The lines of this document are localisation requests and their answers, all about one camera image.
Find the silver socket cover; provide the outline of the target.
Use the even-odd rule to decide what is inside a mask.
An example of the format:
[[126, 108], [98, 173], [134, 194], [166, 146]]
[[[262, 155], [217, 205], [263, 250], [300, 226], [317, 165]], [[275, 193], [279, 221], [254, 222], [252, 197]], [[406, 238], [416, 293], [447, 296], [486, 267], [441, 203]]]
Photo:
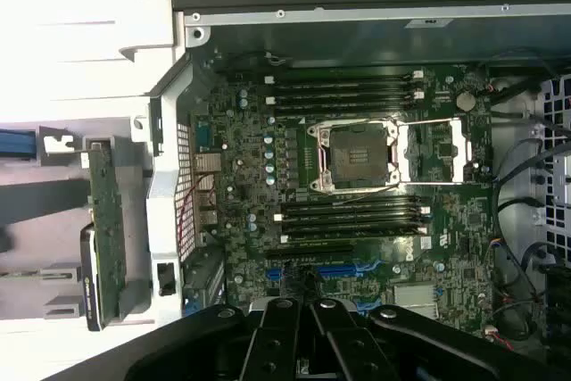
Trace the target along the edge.
[[466, 181], [472, 146], [460, 118], [399, 121], [394, 160], [401, 183], [454, 186]]

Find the silver chipset heatsink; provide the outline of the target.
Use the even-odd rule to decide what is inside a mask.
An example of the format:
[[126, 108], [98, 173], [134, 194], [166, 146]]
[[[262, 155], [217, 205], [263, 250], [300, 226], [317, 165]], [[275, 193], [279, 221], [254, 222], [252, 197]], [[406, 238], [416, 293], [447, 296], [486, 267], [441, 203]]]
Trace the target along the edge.
[[393, 301], [409, 311], [430, 319], [438, 318], [434, 286], [424, 285], [396, 285], [393, 287]]

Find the green motherboard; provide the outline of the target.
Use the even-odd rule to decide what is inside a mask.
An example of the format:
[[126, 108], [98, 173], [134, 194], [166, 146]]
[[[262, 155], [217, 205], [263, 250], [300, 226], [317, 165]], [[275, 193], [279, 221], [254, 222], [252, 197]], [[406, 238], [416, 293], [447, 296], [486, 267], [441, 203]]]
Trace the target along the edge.
[[[194, 171], [198, 185], [190, 196], [195, 203], [195, 230], [205, 244], [215, 244], [223, 261], [219, 279], [221, 296], [229, 304], [247, 310], [257, 299], [280, 295], [280, 279], [269, 281], [266, 270], [282, 269], [288, 261], [299, 269], [294, 287], [304, 293], [304, 268], [353, 265], [361, 277], [324, 278], [322, 294], [345, 299], [367, 314], [383, 304], [394, 304], [396, 285], [434, 286], [438, 318], [448, 326], [481, 335], [492, 312], [492, 261], [488, 242], [492, 234], [492, 130], [490, 80], [464, 64], [410, 68], [331, 69], [364, 73], [397, 74], [423, 70], [423, 79], [325, 79], [278, 81], [277, 85], [302, 82], [399, 80], [422, 82], [410, 89], [325, 89], [276, 91], [262, 82], [257, 70], [225, 70], [211, 92], [190, 111], [193, 127]], [[330, 70], [285, 70], [276, 75], [324, 73]], [[265, 104], [272, 95], [322, 93], [424, 91], [424, 99], [309, 100]], [[476, 107], [463, 112], [456, 97], [468, 91]], [[303, 104], [416, 104], [397, 112], [361, 112], [277, 116], [277, 105]], [[326, 120], [388, 119], [395, 122], [460, 118], [462, 131], [472, 146], [472, 161], [465, 167], [465, 182], [454, 186], [407, 185], [359, 195], [326, 195], [309, 188], [317, 176], [316, 140], [307, 128]], [[275, 214], [300, 216], [347, 212], [341, 210], [286, 213], [282, 204], [356, 203], [415, 199], [424, 204], [417, 220], [306, 221], [278, 223]], [[356, 224], [405, 221], [422, 223], [416, 229], [354, 230], [293, 233], [293, 235], [349, 234], [355, 232], [426, 236], [394, 240], [354, 240], [341, 243], [280, 244], [282, 224]], [[352, 253], [321, 257], [267, 260], [264, 252], [287, 247], [351, 244]]]

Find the CPU socket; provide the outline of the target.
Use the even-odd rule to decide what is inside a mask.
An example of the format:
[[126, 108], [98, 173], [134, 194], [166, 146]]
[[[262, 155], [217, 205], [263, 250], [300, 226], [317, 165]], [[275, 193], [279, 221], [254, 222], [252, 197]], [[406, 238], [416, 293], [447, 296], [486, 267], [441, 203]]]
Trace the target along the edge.
[[380, 193], [403, 179], [397, 122], [388, 119], [326, 120], [307, 128], [316, 140], [317, 176], [309, 183], [326, 195]]

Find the blue expansion slot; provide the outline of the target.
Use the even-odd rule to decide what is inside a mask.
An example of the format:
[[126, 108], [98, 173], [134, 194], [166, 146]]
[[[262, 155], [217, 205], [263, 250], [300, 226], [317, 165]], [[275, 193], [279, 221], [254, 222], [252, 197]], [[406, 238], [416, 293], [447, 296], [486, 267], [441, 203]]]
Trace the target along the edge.
[[[324, 278], [334, 277], [361, 277], [362, 274], [356, 270], [353, 265], [339, 265], [339, 266], [318, 266], [317, 272]], [[269, 281], [278, 281], [281, 278], [282, 269], [272, 268], [266, 270], [266, 278]]]

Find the open PC case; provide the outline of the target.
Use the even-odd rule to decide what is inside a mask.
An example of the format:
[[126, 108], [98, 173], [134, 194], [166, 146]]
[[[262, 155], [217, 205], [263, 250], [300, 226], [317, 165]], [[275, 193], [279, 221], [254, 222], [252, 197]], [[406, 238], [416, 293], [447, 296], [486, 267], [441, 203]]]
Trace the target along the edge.
[[[184, 318], [217, 304], [236, 307], [221, 296], [223, 258], [195, 230], [190, 201], [198, 178], [189, 113], [223, 71], [464, 64], [492, 85], [492, 312], [473, 336], [571, 373], [571, 4], [210, 11], [174, 0], [174, 6], [183, 53], [151, 104], [147, 200], [155, 284], [171, 308]], [[345, 381], [299, 295], [294, 381]], [[236, 308], [249, 313], [273, 298]]]

